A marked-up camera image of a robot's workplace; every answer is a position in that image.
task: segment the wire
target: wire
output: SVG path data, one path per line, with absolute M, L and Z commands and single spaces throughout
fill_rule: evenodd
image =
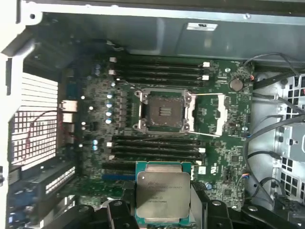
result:
M 297 107 L 296 105 L 293 105 L 291 102 L 288 102 L 287 100 L 283 99 L 282 97 L 277 97 L 276 95 L 253 93 L 253 97 L 260 98 L 260 99 L 267 99 L 267 100 L 278 100 L 278 101 L 286 104 L 292 110 L 297 111 L 297 113 L 305 114 L 305 110 L 301 109 L 300 107 Z
M 273 207 L 273 203 L 270 203 L 268 200 L 266 200 L 266 199 L 264 199 L 264 198 L 261 198 L 261 197 L 246 197 L 246 198 L 244 198 L 244 200 L 249 200 L 249 201 L 251 201 L 251 200 L 253 200 L 253 199 L 260 199 L 260 200 L 263 200 L 263 201 L 267 201 L 268 204 L 270 204 L 270 205 L 272 206 L 272 209 L 274 208 L 274 207 Z
M 253 180 L 255 181 L 255 183 L 258 185 L 258 187 L 266 194 L 266 196 L 268 196 L 268 201 L 273 203 L 273 200 L 272 198 L 269 196 L 268 192 L 266 191 L 266 189 L 264 189 L 264 187 L 260 184 L 260 182 L 258 181 L 258 179 L 256 178 L 256 176 L 254 175 L 252 169 L 251 169 L 251 166 L 250 166 L 250 163 L 249 163 L 249 160 L 248 160 L 248 147 L 249 147 L 249 142 L 271 130 L 274 130 L 276 128 L 279 128 L 281 126 L 284 126 L 284 125 L 289 125 L 289 124 L 292 124 L 292 123 L 297 123 L 297 122 L 301 122 L 305 119 L 305 114 L 302 114 L 302 115 L 298 115 L 294 118 L 290 118 L 290 119 L 286 119 L 286 120 L 283 120 L 283 121 L 280 121 L 278 123 L 275 123 L 275 124 L 272 124 L 272 125 L 269 125 L 269 126 L 266 126 L 264 127 L 263 129 L 257 131 L 256 133 L 252 134 L 251 136 L 249 136 L 245 142 L 244 142 L 244 147 L 243 147 L 243 157 L 244 157 L 244 161 L 246 163 L 246 166 L 247 166 L 247 169 L 249 170 L 250 174 L 251 174 L 251 177 L 253 178 Z
M 253 132 L 263 121 L 265 121 L 265 120 L 267 120 L 269 118 L 280 118 L 280 121 L 282 121 L 283 116 L 282 115 L 268 115 L 268 116 L 262 118 L 257 124 L 254 125 Z
M 256 151 L 254 153 L 249 154 L 248 159 L 252 158 L 253 156 L 258 155 L 258 154 L 268 154 L 271 157 L 273 157 L 274 159 L 281 160 L 281 156 L 279 156 L 277 153 L 275 153 L 273 151 Z
M 300 73 L 305 73 L 305 69 L 303 68 L 303 69 L 299 70 L 299 72 Z M 295 76 L 295 74 L 292 73 L 291 71 L 285 72 L 285 73 L 281 73 L 281 74 L 275 75 L 273 77 L 270 77 L 268 79 L 255 82 L 253 89 L 256 90 L 256 89 L 264 88 L 264 87 L 272 85 L 272 84 L 274 84 L 276 82 L 285 80 L 285 79 L 293 77 L 293 76 Z
M 262 186 L 264 186 L 264 184 L 266 184 L 270 180 L 274 180 L 279 185 L 279 187 L 281 188 L 282 195 L 286 196 L 285 188 L 278 179 L 275 179 L 273 177 L 265 177 L 264 179 L 261 180 L 260 183 L 261 183 Z M 259 193 L 259 190 L 260 190 L 260 188 L 257 187 L 254 194 L 252 195 L 252 197 L 256 197 L 257 194 Z
M 292 103 L 288 102 L 287 100 L 281 98 L 281 97 L 278 97 L 278 101 L 286 104 L 288 107 L 290 107 L 293 111 L 296 111 L 297 113 L 299 114 L 305 114 L 305 110 L 303 110 L 302 108 L 296 106 L 296 105 L 293 105 Z
M 243 64 L 243 67 L 245 67 L 249 62 L 261 58 L 261 57 L 265 57 L 265 56 L 280 56 L 283 58 L 283 60 L 288 64 L 289 68 L 291 69 L 291 71 L 298 77 L 300 77 L 300 73 L 294 68 L 294 66 L 288 61 L 287 59 L 287 55 L 279 53 L 279 52 L 273 52 L 273 53 L 266 53 L 266 54 L 260 54 L 257 56 L 254 56 L 248 60 L 246 60 Z

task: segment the mounting screw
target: mounting screw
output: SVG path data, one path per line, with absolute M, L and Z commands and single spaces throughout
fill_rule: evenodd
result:
M 246 14 L 244 15 L 244 19 L 250 19 L 250 18 L 251 18 L 251 15 L 250 15 L 250 14 L 246 13 Z
M 258 211 L 257 207 L 254 207 L 254 206 L 249 206 L 248 209 L 250 211 Z
M 219 201 L 217 201 L 217 200 L 214 200 L 212 202 L 212 204 L 215 205 L 215 206 L 220 206 L 221 205 L 221 203 Z

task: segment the green circuit board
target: green circuit board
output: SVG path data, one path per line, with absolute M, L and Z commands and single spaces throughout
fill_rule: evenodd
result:
M 206 191 L 211 199 L 240 208 L 244 187 L 236 192 L 236 183 L 245 167 L 241 152 L 249 135 L 253 88 L 253 67 L 245 71 L 242 64 L 116 54 L 78 66 L 80 75 L 68 85 L 81 85 L 75 97 L 79 121 L 86 125 L 76 135 L 83 141 L 80 167 L 88 185 L 80 187 L 84 181 L 75 180 L 65 192 L 117 197 L 124 180 L 135 175 L 135 161 L 188 161 L 192 180 L 212 185 Z M 183 131 L 186 92 L 195 101 L 189 113 L 194 119 L 186 128 L 198 134 Z M 142 118 L 145 128 L 139 130 Z

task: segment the integrated circuit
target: integrated circuit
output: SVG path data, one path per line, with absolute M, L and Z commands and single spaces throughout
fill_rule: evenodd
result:
M 231 162 L 239 162 L 239 156 L 232 155 L 231 156 Z
M 191 163 L 136 162 L 139 224 L 187 224 L 191 200 Z

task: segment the capacitor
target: capacitor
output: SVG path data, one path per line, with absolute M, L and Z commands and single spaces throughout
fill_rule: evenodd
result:
M 106 121 L 105 121 L 105 123 L 107 123 L 107 124 L 112 123 L 112 119 L 111 119 L 111 118 L 107 118 Z
M 209 182 L 205 183 L 206 190 L 211 190 L 213 188 L 212 184 Z

